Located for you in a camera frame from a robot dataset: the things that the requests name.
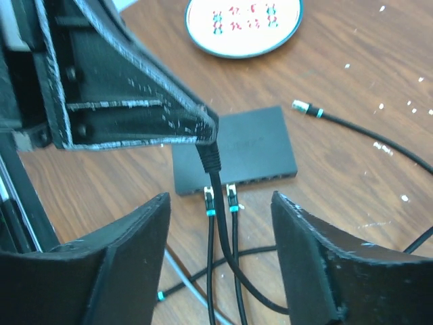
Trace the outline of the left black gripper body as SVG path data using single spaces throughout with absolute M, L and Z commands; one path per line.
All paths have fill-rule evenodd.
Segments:
M 52 143 L 40 1 L 1 2 L 1 250 L 47 252 L 55 230 L 19 157 Z

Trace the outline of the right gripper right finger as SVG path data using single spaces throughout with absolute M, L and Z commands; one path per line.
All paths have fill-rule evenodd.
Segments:
M 357 238 L 280 192 L 271 200 L 292 324 L 431 324 L 432 259 Z

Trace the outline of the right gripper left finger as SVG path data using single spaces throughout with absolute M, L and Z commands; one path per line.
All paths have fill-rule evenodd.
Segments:
M 161 193 L 82 238 L 1 254 L 2 324 L 150 324 L 170 224 Z

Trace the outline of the black network switch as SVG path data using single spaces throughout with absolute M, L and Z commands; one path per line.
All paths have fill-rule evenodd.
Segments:
M 223 185 L 295 177 L 298 172 L 280 106 L 222 116 L 217 142 Z M 172 156 L 178 195 L 192 195 L 210 185 L 194 145 L 173 146 Z

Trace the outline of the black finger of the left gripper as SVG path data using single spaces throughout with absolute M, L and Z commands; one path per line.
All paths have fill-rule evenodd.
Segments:
M 215 143 L 216 112 L 144 47 L 111 1 L 36 1 L 35 9 L 57 148 Z

